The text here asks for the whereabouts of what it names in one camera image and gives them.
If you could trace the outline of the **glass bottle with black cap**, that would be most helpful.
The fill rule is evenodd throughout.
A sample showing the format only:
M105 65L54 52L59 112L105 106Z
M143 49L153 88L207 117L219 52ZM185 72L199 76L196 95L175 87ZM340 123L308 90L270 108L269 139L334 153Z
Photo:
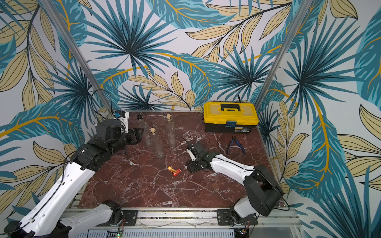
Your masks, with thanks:
M150 147L151 146L151 139L150 139L149 126L143 120L143 116L142 115L138 115L137 119L138 119L138 126L139 126L139 128L143 129L142 140L146 144L147 147Z

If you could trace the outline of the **slim glass bottle with cork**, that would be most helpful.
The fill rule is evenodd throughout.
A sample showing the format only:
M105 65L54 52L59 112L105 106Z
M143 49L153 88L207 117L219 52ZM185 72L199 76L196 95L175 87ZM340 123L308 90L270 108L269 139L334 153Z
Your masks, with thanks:
M153 147L155 155L157 158L163 159L165 157L165 153L164 153L161 137L155 128L151 128L150 133L151 133L150 135L151 145Z

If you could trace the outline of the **orange bottle label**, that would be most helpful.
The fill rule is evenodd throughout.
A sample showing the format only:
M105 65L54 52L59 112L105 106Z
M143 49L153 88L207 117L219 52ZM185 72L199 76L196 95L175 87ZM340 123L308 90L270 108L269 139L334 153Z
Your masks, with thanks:
M167 169L171 172L171 173L176 173L177 170L172 168L171 166L168 166Z

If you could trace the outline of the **glass bottle with cork stopper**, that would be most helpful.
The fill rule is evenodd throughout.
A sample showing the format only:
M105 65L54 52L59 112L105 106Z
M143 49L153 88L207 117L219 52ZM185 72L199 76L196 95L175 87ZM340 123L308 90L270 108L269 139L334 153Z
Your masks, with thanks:
M167 114L166 118L167 118L166 131L167 131L167 136L168 136L168 143L172 148L175 148L176 147L175 124L174 124L170 114Z

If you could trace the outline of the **red bottle label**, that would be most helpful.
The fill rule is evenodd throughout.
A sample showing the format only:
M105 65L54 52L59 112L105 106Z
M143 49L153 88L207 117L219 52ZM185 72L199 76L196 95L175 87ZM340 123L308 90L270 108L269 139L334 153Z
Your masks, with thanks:
M179 173L181 173L182 171L180 170L180 169L178 169L178 170L175 170L174 172L173 172L173 176L174 177L176 177Z

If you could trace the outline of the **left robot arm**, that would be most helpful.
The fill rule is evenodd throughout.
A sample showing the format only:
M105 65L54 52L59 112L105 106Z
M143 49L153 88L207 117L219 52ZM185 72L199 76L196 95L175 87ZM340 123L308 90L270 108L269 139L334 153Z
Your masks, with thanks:
M111 200L72 218L62 218L62 214L103 164L127 145L139 144L143 132L142 128L126 129L118 119L98 123L96 134L63 164L62 176L43 199L20 221L9 222L3 234L10 238L74 238L98 225L122 226L126 215Z

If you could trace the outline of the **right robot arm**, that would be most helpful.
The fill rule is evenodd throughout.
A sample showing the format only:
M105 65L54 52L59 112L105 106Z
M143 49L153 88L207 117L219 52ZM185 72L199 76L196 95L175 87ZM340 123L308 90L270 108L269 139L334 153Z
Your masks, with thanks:
M231 160L223 154L208 151L203 144L187 143L191 160L186 163L190 173L210 170L223 174L243 185L246 196L229 210L227 218L239 224L250 215L267 217L283 198L283 190L266 166L248 166Z

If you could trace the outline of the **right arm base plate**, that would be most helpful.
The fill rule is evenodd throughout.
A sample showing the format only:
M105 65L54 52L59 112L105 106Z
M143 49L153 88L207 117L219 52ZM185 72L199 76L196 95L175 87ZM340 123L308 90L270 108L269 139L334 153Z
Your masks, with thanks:
M254 226L258 224L258 217L256 213L250 214L246 217L241 217L238 213L231 209L218 209L216 213L219 226Z

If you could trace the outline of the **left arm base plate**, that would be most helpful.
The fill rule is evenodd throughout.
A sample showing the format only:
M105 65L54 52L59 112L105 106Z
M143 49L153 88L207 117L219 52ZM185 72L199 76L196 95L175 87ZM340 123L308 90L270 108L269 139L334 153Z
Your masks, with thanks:
M137 210L120 210L116 213L113 212L110 220L106 223L99 224L97 227L134 227L138 217Z

